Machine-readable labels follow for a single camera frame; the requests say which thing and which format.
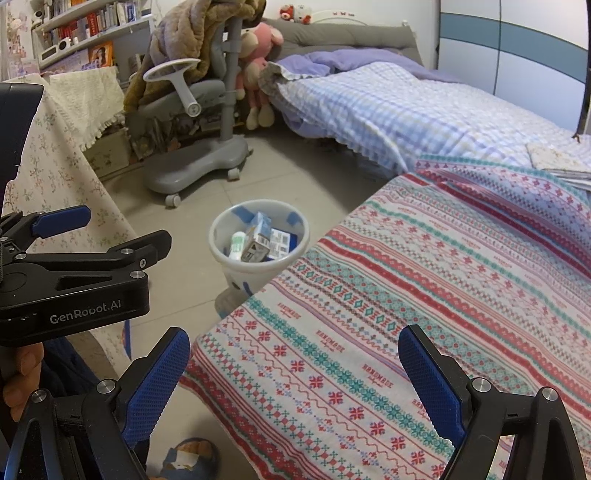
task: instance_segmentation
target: blue stripe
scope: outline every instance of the blue stripe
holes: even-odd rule
[[[587,80],[587,50],[561,38],[503,22],[501,51],[558,70],[580,82]]]
[[[254,213],[252,213],[248,208],[243,207],[242,205],[236,205],[232,209],[232,213],[247,225],[251,223],[251,220],[255,217]]]
[[[575,80],[587,80],[588,52],[574,43],[531,28],[471,15],[441,14],[441,38],[500,49]]]
[[[470,15],[441,14],[441,38],[499,48],[501,22]]]
[[[291,226],[294,226],[296,223],[301,223],[303,225],[304,221],[297,213],[290,212],[290,214],[287,216],[287,223],[289,223]]]

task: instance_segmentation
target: chair armrest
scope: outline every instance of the chair armrest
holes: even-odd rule
[[[201,60],[199,59],[178,59],[170,60],[156,65],[144,73],[145,82],[159,82],[160,80],[168,80],[173,84],[174,89],[177,91],[181,102],[187,112],[188,116],[198,116],[201,113],[201,105],[197,103],[195,97],[189,90],[187,82],[184,79],[184,72],[191,67],[194,67]]]

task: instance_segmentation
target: striped bedspread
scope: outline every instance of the striped bedspread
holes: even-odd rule
[[[425,158],[198,338],[181,381],[263,479],[438,478],[452,446],[397,354],[417,323],[471,377],[557,389],[589,475],[590,278],[577,191],[526,168]],[[510,448],[502,439],[490,479]]]

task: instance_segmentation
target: wardrobe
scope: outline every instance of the wardrobe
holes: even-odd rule
[[[439,69],[581,131],[587,12],[587,0],[441,0]]]

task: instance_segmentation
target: white trash can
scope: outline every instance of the white trash can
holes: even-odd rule
[[[238,231],[246,231],[255,213],[262,212],[271,219],[271,226],[297,235],[297,246],[279,260],[246,263],[228,258],[230,240]],[[220,213],[209,229],[209,248],[222,266],[228,286],[244,291],[248,296],[259,291],[266,283],[285,270],[300,257],[310,243],[310,226],[306,217],[288,203],[277,200],[250,200]]]

